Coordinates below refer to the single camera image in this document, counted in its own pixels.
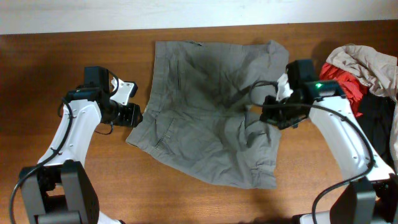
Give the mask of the grey cargo shorts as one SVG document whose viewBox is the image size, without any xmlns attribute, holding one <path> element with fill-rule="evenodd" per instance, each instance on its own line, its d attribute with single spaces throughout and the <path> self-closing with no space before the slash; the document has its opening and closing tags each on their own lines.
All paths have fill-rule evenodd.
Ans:
<svg viewBox="0 0 398 224">
<path fill-rule="evenodd" d="M 157 42 L 149 102 L 127 143 L 209 184 L 274 189 L 281 133 L 250 110 L 274 90 L 251 85 L 278 80 L 288 61 L 275 41 Z"/>
</svg>

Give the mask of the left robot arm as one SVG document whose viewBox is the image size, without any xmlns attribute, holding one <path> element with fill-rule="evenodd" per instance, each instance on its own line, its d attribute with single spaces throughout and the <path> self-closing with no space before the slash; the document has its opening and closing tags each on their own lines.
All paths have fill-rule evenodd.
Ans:
<svg viewBox="0 0 398 224">
<path fill-rule="evenodd" d="M 37 165 L 22 168 L 9 203 L 20 191 L 29 223 L 118 223 L 100 210 L 98 196 L 84 165 L 99 124 L 135 128 L 142 121 L 139 105 L 131 103 L 138 87 L 104 67 L 84 69 L 84 82 L 62 98 L 62 120 Z"/>
</svg>

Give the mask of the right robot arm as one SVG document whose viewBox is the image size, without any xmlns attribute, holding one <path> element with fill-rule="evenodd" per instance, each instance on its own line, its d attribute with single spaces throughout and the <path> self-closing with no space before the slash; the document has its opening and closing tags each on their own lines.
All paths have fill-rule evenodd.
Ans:
<svg viewBox="0 0 398 224">
<path fill-rule="evenodd" d="M 371 145 L 338 82 L 319 80 L 311 60 L 286 66 L 277 95 L 262 104 L 262 122 L 279 129 L 309 119 L 322 133 L 343 181 L 322 191 L 294 223 L 397 223 L 397 174 Z"/>
</svg>

